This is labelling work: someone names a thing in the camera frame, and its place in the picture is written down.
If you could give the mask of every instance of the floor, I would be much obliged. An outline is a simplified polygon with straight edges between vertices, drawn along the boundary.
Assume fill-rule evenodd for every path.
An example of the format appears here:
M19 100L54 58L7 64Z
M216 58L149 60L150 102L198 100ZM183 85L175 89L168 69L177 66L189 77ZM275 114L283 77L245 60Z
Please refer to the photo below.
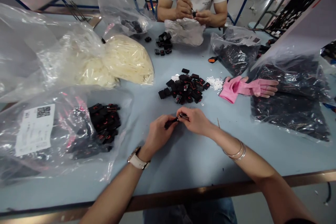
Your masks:
M38 9L50 0L22 0L31 9ZM73 0L76 4L97 5L97 0ZM140 5L144 5L144 0L137 0ZM229 0L228 11L235 19L238 15L240 7L244 0ZM270 0L248 0L237 23L238 26L247 27L249 22L256 22L264 8ZM262 19L261 24L265 24L270 17L266 16ZM294 192L307 206L313 216L319 223L335 223L336 222L336 182L331 183L332 198L328 206L324 205L324 201L328 195L327 184L316 184L294 188ZM238 222L244 223L273 223L269 213L266 201L261 193L238 196L233 198L234 207ZM138 224L142 223L142 211L126 213L121 224Z

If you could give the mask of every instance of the light blue table surface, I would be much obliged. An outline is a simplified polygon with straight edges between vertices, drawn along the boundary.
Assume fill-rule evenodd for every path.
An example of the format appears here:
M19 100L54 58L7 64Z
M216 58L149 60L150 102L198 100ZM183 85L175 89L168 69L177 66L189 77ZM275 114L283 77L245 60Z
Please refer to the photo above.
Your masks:
M95 28L103 35L106 25L101 22ZM228 71L219 63L208 63L214 53L210 48L210 33L221 34L218 29L206 29L204 42L199 47L174 45L173 52L164 57L154 53L155 38L164 31L163 23L156 23L149 30L150 43L140 43L147 49L155 70L153 86L141 86L121 81L123 88L134 95L127 134L119 155L114 162L111 179L127 163L127 157L145 140L149 124L162 114L175 114L180 105L171 97L161 100L158 91L182 68L190 73L224 78ZM271 124L255 124L251 121L250 98L239 96L235 104L218 97L219 91L208 89L201 103L187 104L202 109L211 122L244 141L250 148L268 161L282 176L311 173L336 168L336 145L317 144ZM335 113L322 107L335 141ZM89 163L66 176L36 179L0 189L0 212L45 208L57 205L93 201L108 182L95 179L101 167ZM151 165L144 171L134 195L159 193L172 190L227 184L249 180L244 172L230 160L212 140L190 133L184 125L178 125L168 143L155 155Z

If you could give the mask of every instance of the pink work glove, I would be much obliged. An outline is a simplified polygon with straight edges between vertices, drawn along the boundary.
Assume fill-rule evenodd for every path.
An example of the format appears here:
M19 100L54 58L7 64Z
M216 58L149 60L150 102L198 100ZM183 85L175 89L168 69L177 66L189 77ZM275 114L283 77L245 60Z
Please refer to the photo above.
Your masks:
M279 82L275 80L258 79L246 83L248 79L248 77L242 78L241 76L237 76L233 79L227 77L219 96L234 104L238 94L269 98L278 91L276 87L273 87L279 84Z

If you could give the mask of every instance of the clear plastic bag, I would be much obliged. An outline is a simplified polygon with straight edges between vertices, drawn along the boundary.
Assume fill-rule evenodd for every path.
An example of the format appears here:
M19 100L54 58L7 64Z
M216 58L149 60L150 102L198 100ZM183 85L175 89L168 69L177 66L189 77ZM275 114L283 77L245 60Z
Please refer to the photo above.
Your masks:
M255 121L269 122L314 142L330 141L320 103L307 97L280 92L270 98L252 96L251 113Z
M255 60L260 39L250 30L229 26L222 36L211 34L211 47L233 77L241 75Z
M166 32L171 35L171 42L188 46L200 46L203 43L205 25L193 21L165 20Z
M141 85L153 85L154 68L146 49L125 35L115 35L106 44L103 58L117 78Z
M126 0L98 0L99 10L103 20L108 24L105 35L110 31L113 34L146 33L156 21L152 12L145 8L132 7Z
M320 52L293 55L287 52L267 57L249 73L252 80L272 79L279 82L279 92L305 96L320 102L334 104L330 87L319 63Z
M87 172L100 181L108 181L126 134L125 125L131 113L132 102L132 95L128 91L103 90L97 85L73 86L46 91L3 111L0 113L0 186L26 179L65 175L88 162L98 162L105 166L103 174L97 175L90 170ZM91 123L88 107L96 103L114 103L121 108L118 111L121 127L118 128L119 134L113 141L110 152L106 151L105 145L95 141L97 133ZM51 121L51 127L45 125L41 128L39 124L39 129L29 131L31 134L20 132L27 129L27 120L36 122L39 118ZM43 140L47 127L50 128L49 147L48 140ZM85 152L84 157L80 156L82 152Z
M7 94L2 102L18 101L55 86L112 88L118 84L97 59L105 55L104 45L86 22L56 22L0 4L0 27L5 43L0 48L0 97ZM88 64L94 59L97 62Z

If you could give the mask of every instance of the white label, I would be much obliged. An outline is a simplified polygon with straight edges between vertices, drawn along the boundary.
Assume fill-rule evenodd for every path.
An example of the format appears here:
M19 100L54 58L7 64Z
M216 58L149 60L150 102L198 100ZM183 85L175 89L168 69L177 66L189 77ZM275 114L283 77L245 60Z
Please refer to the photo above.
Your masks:
M50 135L54 125L55 104L25 110L16 137L15 156L51 147Z
M171 79L172 79L173 81L177 81L177 80L179 80L180 78L179 78L178 76L172 76Z
M240 44L245 44L247 46L254 46L256 44L258 44L260 41L260 38L256 37L256 36L251 36L248 39L244 39L240 42Z

